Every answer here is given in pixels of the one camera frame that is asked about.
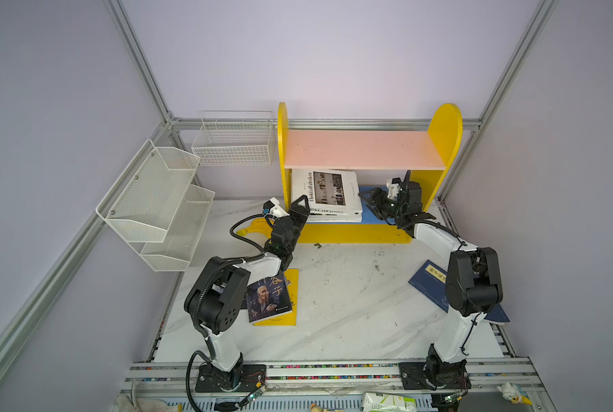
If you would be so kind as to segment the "aluminium front rail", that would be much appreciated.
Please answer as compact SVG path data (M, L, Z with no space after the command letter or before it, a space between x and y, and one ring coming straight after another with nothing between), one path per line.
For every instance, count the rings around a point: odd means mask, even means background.
M183 411L216 411L226 403L244 401L244 411L362 411L368 392L416 400L416 411L554 411L555 405L527 358L471 360L468 390L405 390L398 360L337 360L336 362L268 362L265 382L248 393L197 393L198 369L185 363L138 363L121 390L131 400L159 399L180 404ZM533 405L512 404L497 390L506 382L520 386Z

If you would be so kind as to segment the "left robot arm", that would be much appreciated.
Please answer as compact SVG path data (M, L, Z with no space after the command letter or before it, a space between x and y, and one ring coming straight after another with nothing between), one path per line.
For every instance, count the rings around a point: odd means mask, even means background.
M194 283L184 310L209 350L208 355L198 354L218 372L230 374L241 369L243 355L231 327L246 298L247 287L252 279L282 275L289 269L309 215L306 195L298 197L288 209L283 209L275 198L265 202L262 213L238 221L229 230L231 236L248 243L258 254L212 257ZM256 219L270 228L270 238L263 245L236 233L239 226Z

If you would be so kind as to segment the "white cloth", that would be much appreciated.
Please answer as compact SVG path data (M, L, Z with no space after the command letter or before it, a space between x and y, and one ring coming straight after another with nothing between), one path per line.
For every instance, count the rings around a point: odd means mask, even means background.
M119 412L182 412L180 404L170 405L159 399L135 398L119 395L115 400L114 411Z

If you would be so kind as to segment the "yellow pink blue bookshelf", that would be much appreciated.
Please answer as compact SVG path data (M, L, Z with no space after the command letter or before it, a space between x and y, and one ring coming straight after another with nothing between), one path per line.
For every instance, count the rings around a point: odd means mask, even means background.
M421 186L424 211L435 200L462 144L463 116L452 103L440 106L428 130L293 130L288 109L277 109L282 192L287 204L293 169L399 170ZM302 243L408 244L407 233L376 218L365 206L361 223L308 223Z

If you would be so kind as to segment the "small toy figure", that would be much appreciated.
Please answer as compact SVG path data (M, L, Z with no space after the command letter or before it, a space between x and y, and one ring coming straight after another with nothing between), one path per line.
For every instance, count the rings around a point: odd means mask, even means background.
M501 393L505 400L510 401L512 404L533 405L525 391L514 383L506 382L500 386L497 386L497 390Z

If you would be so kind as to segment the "yellow paperback book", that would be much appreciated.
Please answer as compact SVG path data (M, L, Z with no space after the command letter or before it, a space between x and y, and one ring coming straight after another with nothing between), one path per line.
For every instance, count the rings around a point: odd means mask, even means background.
M272 282L271 297L277 308L271 315L264 315L254 326L296 326L298 312L298 289L300 272L287 270L282 283Z

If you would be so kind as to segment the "blue book yellow label near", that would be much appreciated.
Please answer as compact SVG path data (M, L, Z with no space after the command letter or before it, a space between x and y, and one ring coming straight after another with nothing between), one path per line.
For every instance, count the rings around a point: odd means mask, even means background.
M447 312L449 308L446 282L447 273L430 260L427 260L409 279L410 286L425 295L444 312Z

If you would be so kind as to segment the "white green carton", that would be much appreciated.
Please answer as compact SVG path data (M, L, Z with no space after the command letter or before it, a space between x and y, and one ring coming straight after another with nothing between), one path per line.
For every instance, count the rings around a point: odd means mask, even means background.
M415 412L416 400L399 395L368 392L364 395L363 412Z

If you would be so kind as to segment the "white Chokladfabriken book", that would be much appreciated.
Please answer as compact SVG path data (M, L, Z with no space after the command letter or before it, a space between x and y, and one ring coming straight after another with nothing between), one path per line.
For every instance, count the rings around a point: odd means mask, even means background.
M294 202L306 196L312 214L361 216L363 207L355 172L328 169L293 169L290 194Z

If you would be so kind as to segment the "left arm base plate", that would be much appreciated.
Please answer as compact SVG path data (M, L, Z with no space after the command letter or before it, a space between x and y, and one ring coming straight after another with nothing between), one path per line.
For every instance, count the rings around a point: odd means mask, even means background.
M198 377L193 389L197 393L240 392L248 393L256 390L265 382L267 365L247 364L234 367L224 372L210 364L204 364L198 369Z

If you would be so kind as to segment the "white Javen Mao portfolio book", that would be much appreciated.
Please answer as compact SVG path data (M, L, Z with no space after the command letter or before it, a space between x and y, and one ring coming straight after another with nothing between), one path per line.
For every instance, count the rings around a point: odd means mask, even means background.
M320 215L311 214L308 216L308 223L361 223L362 215Z

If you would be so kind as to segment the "blue book yellow label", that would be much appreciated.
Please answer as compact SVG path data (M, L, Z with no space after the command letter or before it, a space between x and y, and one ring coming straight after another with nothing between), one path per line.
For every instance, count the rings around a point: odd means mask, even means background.
M447 273L430 260L427 260L409 279L410 286L425 295L444 312L447 312L449 308L446 282Z
M504 325L510 322L509 317L503 307L498 304L486 315L485 320L491 324Z

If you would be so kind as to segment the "blue book yellow label far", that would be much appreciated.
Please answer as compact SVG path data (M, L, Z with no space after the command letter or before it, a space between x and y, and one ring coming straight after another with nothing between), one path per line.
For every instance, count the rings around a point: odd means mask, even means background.
M503 307L498 304L486 315L485 320L491 324L504 325L510 322L509 317Z

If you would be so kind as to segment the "yellow banana bunch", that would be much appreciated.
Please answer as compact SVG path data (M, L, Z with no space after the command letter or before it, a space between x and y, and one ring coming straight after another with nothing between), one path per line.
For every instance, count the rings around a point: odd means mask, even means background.
M235 233L245 239L251 240L261 247L270 240L272 227L265 221L264 218L256 218L246 222L239 228L236 228Z

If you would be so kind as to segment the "white mesh two-tier rack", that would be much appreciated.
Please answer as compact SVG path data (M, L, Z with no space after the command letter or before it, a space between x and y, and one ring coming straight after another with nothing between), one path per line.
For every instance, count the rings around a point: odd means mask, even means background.
M214 201L196 184L200 158L147 140L95 208L155 272L186 271Z

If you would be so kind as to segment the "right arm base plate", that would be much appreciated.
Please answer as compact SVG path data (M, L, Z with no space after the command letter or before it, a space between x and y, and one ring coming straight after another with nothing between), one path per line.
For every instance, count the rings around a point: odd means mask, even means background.
M466 361L457 363L401 362L399 375L405 390L468 390Z

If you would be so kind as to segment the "dark purple portrait book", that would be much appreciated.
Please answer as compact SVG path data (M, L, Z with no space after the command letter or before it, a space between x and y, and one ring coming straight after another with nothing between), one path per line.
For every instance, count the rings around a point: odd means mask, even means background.
M271 295L272 282L282 283L284 274L268 276L262 278L246 287L246 309L248 319L251 324L263 318L264 315L271 315L277 308L277 303Z

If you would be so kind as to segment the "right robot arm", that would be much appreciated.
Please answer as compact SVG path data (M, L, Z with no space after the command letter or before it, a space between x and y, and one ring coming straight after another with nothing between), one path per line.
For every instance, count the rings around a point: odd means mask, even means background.
M427 244L449 258L445 296L448 309L437 340L430 345L424 375L432 387L443 387L464 376L471 342L479 324L503 299L497 252L463 240L424 211L417 197L421 186L408 177L395 178L385 190L376 187L360 193L363 204L381 221Z

